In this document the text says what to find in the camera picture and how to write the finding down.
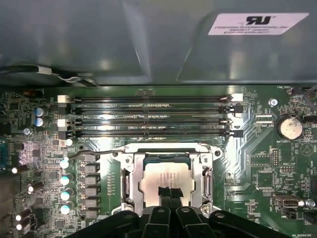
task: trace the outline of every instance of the motherboard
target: motherboard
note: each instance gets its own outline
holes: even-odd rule
[[[226,210],[290,237],[317,237],[317,116],[309,90],[2,90],[0,237],[64,238],[122,210],[141,215],[162,185],[180,187],[182,203],[206,215]],[[200,182],[205,188],[195,192]]]

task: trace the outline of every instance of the screw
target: screw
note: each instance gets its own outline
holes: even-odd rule
[[[277,106],[278,101],[277,101],[275,98],[271,98],[271,99],[268,101],[268,104],[269,104],[271,107],[275,107],[275,106]]]

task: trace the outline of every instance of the capacitor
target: capacitor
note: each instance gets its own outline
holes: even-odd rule
[[[18,215],[16,215],[15,219],[19,222],[27,218],[30,214],[31,214],[31,210],[27,208],[24,211],[20,212]]]
[[[28,170],[29,170],[29,167],[27,165],[20,165],[18,167],[12,168],[11,171],[13,174],[20,174],[20,173],[26,172]]]
[[[316,207],[316,202],[312,199],[306,200],[305,203],[306,203],[306,206],[308,206],[308,207]]]
[[[35,118],[34,125],[37,127],[45,127],[49,124],[47,118]]]
[[[74,208],[74,203],[68,201],[65,203],[65,205],[63,205],[60,208],[60,212],[61,212],[61,214],[67,215],[67,214],[69,214],[70,210],[72,210],[73,208]]]
[[[63,201],[67,201],[72,195],[74,195],[74,190],[72,188],[68,188],[60,194],[60,198]]]
[[[47,116],[49,111],[46,108],[35,108],[34,114],[37,117],[45,117]]]
[[[74,179],[74,176],[72,174],[65,174],[60,178],[60,183],[64,186],[68,185],[72,180]]]
[[[32,134],[32,131],[31,131],[30,128],[25,128],[25,129],[23,130],[23,134],[24,134],[24,135],[30,135],[30,134]]]
[[[16,229],[18,230],[18,231],[21,231],[21,230],[23,230],[26,226],[28,226],[29,224],[30,224],[30,218],[25,218],[25,219],[23,219],[22,221],[20,221],[20,223],[18,224],[18,225],[16,225]]]
[[[42,189],[43,187],[44,187],[44,183],[40,181],[40,182],[34,183],[31,186],[29,186],[28,187],[28,191],[30,193],[32,193],[32,192],[35,192],[35,191],[37,191],[39,189]]]
[[[59,165],[61,166],[62,169],[67,169],[69,167],[69,162],[67,160],[62,160]]]

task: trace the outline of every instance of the white label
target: white label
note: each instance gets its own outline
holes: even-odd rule
[[[208,35],[281,35],[309,13],[222,13]]]

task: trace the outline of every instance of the solid capacitor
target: solid capacitor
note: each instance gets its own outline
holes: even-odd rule
[[[45,117],[45,116],[47,116],[48,113],[49,113],[49,111],[46,108],[36,108],[34,110],[34,114],[37,117]]]

